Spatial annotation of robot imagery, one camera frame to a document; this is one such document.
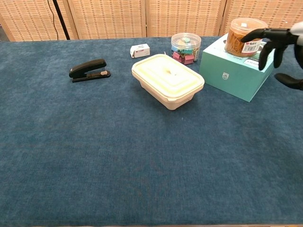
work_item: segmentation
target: stapler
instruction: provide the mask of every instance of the stapler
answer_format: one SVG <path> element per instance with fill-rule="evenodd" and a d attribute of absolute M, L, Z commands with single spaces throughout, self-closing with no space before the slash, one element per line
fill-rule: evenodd
<path fill-rule="evenodd" d="M 105 70 L 106 62 L 104 59 L 96 59 L 74 66 L 70 69 L 72 82 L 79 82 L 90 79 L 100 79 L 110 77 L 110 71 Z"/>

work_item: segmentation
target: jar lid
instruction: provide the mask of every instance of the jar lid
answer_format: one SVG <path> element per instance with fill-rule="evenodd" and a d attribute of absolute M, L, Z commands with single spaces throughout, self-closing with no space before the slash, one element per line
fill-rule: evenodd
<path fill-rule="evenodd" d="M 239 31 L 243 35 L 258 28 L 266 28 L 267 26 L 267 23 L 264 21 L 249 17 L 236 18 L 231 23 L 231 29 Z"/>
<path fill-rule="evenodd" d="M 171 37 L 171 44 L 177 49 L 193 50 L 200 47 L 201 37 L 193 33 L 177 33 Z"/>

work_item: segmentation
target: philips box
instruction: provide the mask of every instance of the philips box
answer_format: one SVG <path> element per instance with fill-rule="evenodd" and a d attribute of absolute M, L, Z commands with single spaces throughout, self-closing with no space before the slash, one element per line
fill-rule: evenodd
<path fill-rule="evenodd" d="M 225 51 L 227 35 L 202 52 L 199 72 L 206 84 L 250 102 L 274 68 L 274 52 L 269 54 L 265 68 L 259 71 L 259 55 L 265 42 L 253 57 L 241 58 Z"/>

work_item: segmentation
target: robotic hand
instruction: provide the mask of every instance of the robotic hand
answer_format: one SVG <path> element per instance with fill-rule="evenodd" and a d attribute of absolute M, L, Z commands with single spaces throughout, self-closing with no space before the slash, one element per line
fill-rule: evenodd
<path fill-rule="evenodd" d="M 259 70 L 264 69 L 267 57 L 273 49 L 275 49 L 274 67 L 278 68 L 282 62 L 284 50 L 291 44 L 294 44 L 295 58 L 303 69 L 303 22 L 293 25 L 290 29 L 256 29 L 244 36 L 241 41 L 245 43 L 256 38 L 268 38 L 270 40 L 260 53 Z M 303 90 L 303 79 L 294 79 L 284 73 L 276 74 L 275 78 L 289 88 Z"/>

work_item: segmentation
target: wicker screen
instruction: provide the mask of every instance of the wicker screen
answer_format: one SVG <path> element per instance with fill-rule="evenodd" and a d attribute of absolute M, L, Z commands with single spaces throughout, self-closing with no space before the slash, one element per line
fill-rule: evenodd
<path fill-rule="evenodd" d="M 227 0 L 220 34 L 228 33 L 231 21 L 253 17 L 269 27 L 289 28 L 303 21 L 303 0 Z"/>
<path fill-rule="evenodd" d="M 69 0 L 80 39 L 146 37 L 144 0 Z"/>
<path fill-rule="evenodd" d="M 65 34 L 53 5 L 49 0 L 55 15 L 55 27 L 59 40 L 65 40 Z M 71 24 L 63 1 L 59 0 L 62 16 L 71 39 L 77 38 L 72 32 Z M 53 25 L 53 15 L 47 0 L 0 0 L 0 24 L 11 41 L 42 41 L 56 40 L 57 33 Z"/>
<path fill-rule="evenodd" d="M 147 35 L 218 35 L 226 0 L 146 0 Z"/>

